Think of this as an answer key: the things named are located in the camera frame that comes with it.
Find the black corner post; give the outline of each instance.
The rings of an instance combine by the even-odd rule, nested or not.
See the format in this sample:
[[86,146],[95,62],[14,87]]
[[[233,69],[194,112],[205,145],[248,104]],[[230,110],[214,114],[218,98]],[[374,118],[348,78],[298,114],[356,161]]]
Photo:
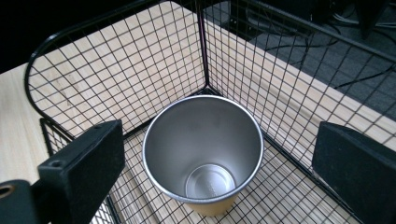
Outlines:
[[202,59],[204,63],[204,75],[205,75],[205,86],[204,88],[210,86],[209,83],[209,67],[207,61],[207,51],[206,51],[206,36],[205,36],[205,21],[204,21],[204,9],[202,6],[202,2],[200,0],[195,0],[195,7],[198,18],[198,29],[199,29],[199,37],[201,42],[201,53]]

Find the black wire grid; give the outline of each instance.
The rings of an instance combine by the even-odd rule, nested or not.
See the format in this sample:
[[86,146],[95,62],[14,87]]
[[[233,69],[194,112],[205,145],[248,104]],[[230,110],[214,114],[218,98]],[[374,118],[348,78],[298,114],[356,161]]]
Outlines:
[[[312,170],[318,124],[396,146],[395,58],[255,1],[199,2],[131,4],[51,36],[28,63],[50,155],[122,119],[126,166],[92,223],[359,222]],[[236,101],[265,136],[262,168],[224,216],[160,193],[141,160],[150,121],[194,94]]]

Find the gold trash can base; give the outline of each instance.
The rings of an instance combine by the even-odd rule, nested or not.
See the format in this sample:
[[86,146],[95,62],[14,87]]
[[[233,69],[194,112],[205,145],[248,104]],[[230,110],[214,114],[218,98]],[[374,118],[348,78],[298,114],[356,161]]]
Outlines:
[[238,195],[234,195],[228,199],[217,203],[185,203],[193,211],[199,213],[202,216],[214,217],[225,214],[225,212],[231,208],[235,199]]

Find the dark floor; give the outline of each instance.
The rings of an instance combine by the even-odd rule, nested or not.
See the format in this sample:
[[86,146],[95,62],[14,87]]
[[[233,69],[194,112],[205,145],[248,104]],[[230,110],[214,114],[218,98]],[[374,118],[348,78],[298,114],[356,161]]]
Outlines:
[[[228,2],[222,2],[208,8],[206,14],[209,20],[224,27],[230,8]],[[239,36],[396,120],[396,7],[393,3],[385,8],[377,22],[388,27],[375,27],[367,38],[362,38],[358,24],[351,23],[357,23],[358,19],[354,4],[347,5],[338,16],[333,15],[319,25],[319,28],[345,38],[346,42],[336,38],[333,41],[330,35],[322,32],[310,31],[309,35],[305,31],[287,33],[276,28],[274,19],[263,20],[271,15],[259,15],[258,19],[254,12],[248,15],[249,22],[260,27],[259,34]]]

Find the wire mesh cage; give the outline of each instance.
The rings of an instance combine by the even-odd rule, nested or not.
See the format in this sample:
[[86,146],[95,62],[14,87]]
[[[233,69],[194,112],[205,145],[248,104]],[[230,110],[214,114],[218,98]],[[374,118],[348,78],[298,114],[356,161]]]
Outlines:
[[[357,223],[312,170],[318,126],[353,128],[395,150],[394,57],[256,1],[133,3],[51,36],[25,75],[50,153],[121,119],[126,166],[92,223]],[[265,135],[262,168],[224,216],[160,193],[142,164],[165,107],[215,94]]]

